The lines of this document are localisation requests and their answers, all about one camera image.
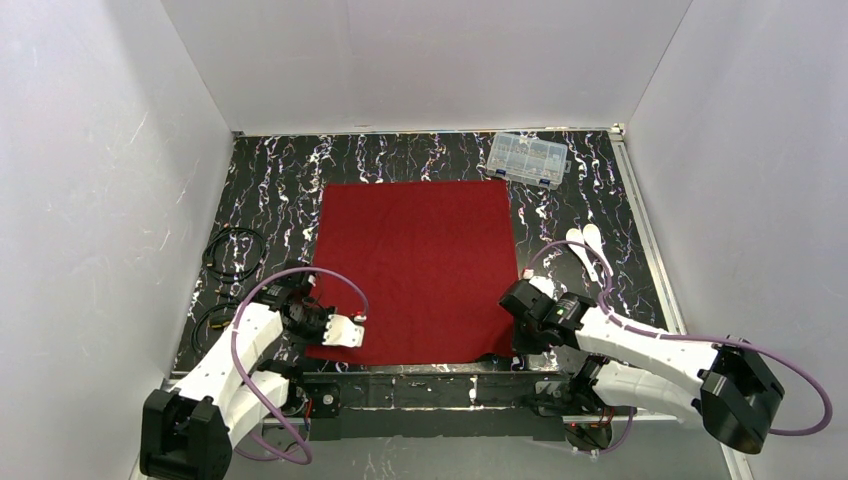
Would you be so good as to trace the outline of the red cloth napkin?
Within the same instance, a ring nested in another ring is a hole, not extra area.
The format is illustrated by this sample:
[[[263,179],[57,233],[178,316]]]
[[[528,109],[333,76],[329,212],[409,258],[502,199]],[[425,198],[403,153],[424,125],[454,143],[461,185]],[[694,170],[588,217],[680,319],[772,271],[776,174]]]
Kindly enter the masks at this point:
[[[361,346],[311,346],[311,358],[383,366],[513,353],[499,299],[519,268],[502,181],[332,184],[313,264],[321,305],[366,319]]]

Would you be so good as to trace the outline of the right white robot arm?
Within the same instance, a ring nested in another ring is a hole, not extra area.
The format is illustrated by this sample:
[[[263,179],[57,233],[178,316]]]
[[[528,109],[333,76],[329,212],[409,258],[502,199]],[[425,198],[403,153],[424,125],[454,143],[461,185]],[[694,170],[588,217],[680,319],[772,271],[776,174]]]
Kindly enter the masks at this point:
[[[748,342],[678,340],[666,330],[612,318],[585,296],[555,298],[539,277],[513,283],[499,305],[513,317],[515,352],[566,346],[585,354],[561,388],[574,406],[671,415],[702,425],[741,453],[762,451],[785,390]]]

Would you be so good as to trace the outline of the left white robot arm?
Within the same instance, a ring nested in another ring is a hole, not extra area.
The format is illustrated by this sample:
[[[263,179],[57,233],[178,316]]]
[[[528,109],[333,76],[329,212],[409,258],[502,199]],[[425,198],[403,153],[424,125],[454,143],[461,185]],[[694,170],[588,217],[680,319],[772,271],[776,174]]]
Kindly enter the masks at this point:
[[[318,401],[294,361],[261,358],[284,333],[306,344],[358,347],[365,316],[340,315],[310,297],[322,269],[304,263],[261,282],[199,363],[142,408],[140,473],[151,479],[222,479],[252,437],[269,460],[307,465]]]

